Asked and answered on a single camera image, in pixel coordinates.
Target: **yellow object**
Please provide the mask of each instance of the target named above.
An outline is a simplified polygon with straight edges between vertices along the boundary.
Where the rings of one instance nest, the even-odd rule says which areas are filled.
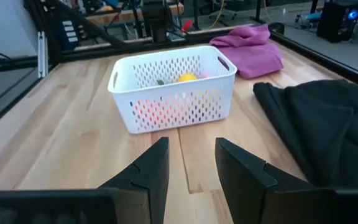
[[[222,2],[221,2],[221,9],[219,10],[218,15],[216,16],[215,22],[214,22],[209,28],[214,27],[215,24],[218,22],[219,17],[221,17],[221,14],[222,14],[222,12],[223,12],[223,7],[224,7],[224,0],[222,0]]]
[[[181,77],[179,77],[177,82],[187,82],[187,81],[192,81],[192,80],[197,80],[197,77],[192,73],[186,73],[186,74],[182,75]]]
[[[105,11],[112,11],[112,7],[111,7],[111,6],[105,6],[105,7],[104,7],[104,10],[105,10]]]
[[[267,18],[268,18],[271,22],[273,22],[272,18],[270,18],[269,13],[267,12],[266,0],[264,0],[264,5],[265,5],[265,12],[266,12]]]

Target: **black equipment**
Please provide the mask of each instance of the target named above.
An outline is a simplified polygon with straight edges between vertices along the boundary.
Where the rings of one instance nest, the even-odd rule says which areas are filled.
[[[224,138],[215,159],[234,224],[358,223],[358,189],[315,187]]]
[[[317,28],[317,36],[332,43],[348,41],[358,18],[358,4],[326,2]]]
[[[172,20],[168,10],[162,0],[143,1],[142,14],[146,34],[151,36],[155,43],[168,41],[167,23]]]
[[[168,138],[91,190],[0,191],[0,223],[163,223],[169,179]]]

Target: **white plastic basket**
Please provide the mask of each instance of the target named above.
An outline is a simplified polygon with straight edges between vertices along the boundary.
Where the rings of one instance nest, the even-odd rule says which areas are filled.
[[[108,90],[128,131],[145,133],[226,118],[236,72],[215,47],[190,47],[118,60]],[[199,79],[177,83],[185,73]]]

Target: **wooden table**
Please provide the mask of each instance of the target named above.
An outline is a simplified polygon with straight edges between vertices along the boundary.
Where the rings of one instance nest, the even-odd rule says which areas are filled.
[[[171,13],[173,16],[176,15],[182,15],[185,12],[185,6],[182,3],[177,5],[170,5],[169,6]],[[143,20],[143,14],[142,14],[142,10],[141,9],[137,9],[136,10],[137,13],[137,17],[139,18],[139,20]],[[86,17],[87,20],[95,23],[95,24],[108,24],[110,22],[133,22],[135,21],[135,16],[134,13],[132,12],[132,10],[123,10],[121,11],[121,13],[108,13],[108,14],[103,14],[103,15],[95,15],[95,16],[87,16]]]
[[[107,90],[115,61],[126,55],[57,66],[0,120],[0,189],[95,188],[168,136],[165,223],[232,223],[216,171],[216,137],[305,179],[255,99],[253,84],[286,87],[340,78],[280,48],[284,70],[236,78],[227,119],[140,135],[126,131]]]

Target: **white wall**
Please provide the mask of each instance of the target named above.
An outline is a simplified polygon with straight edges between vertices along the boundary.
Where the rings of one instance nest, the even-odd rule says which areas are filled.
[[[0,52],[10,57],[37,54],[37,31],[22,0],[0,0]]]

